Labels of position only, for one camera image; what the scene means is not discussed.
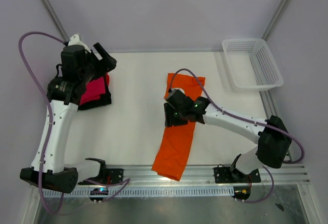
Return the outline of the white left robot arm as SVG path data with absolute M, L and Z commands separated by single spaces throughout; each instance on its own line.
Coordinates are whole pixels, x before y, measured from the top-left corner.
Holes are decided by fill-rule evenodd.
M 71 193 L 80 182 L 92 180 L 96 184 L 106 181 L 106 162 L 97 158 L 66 165 L 65 150 L 70 127 L 78 110 L 87 84 L 115 69 L 116 59 L 100 43 L 94 49 L 101 56 L 84 46 L 68 44 L 61 52 L 57 75 L 47 86 L 47 112 L 42 140 L 30 167 L 20 171 L 20 179 L 42 189 Z

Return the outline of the orange t shirt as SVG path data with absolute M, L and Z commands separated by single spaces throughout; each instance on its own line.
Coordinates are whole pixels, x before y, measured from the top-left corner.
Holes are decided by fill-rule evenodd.
M 165 98 L 169 95 L 169 89 L 179 89 L 195 100 L 201 96 L 205 81 L 204 77 L 169 73 Z M 166 127 L 152 170 L 158 175 L 179 181 L 187 165 L 194 129 L 195 123 L 191 122 L 184 126 Z

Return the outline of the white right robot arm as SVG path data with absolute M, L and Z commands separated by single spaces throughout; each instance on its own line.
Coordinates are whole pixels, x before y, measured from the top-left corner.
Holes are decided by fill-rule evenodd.
M 217 126 L 238 134 L 256 146 L 240 153 L 230 165 L 230 177 L 236 182 L 248 178 L 263 166 L 281 168 L 291 144 L 282 120 L 272 115 L 269 119 L 256 119 L 215 107 L 205 97 L 195 100 L 179 89 L 170 89 L 165 98 L 165 126 L 176 127 L 190 123 Z

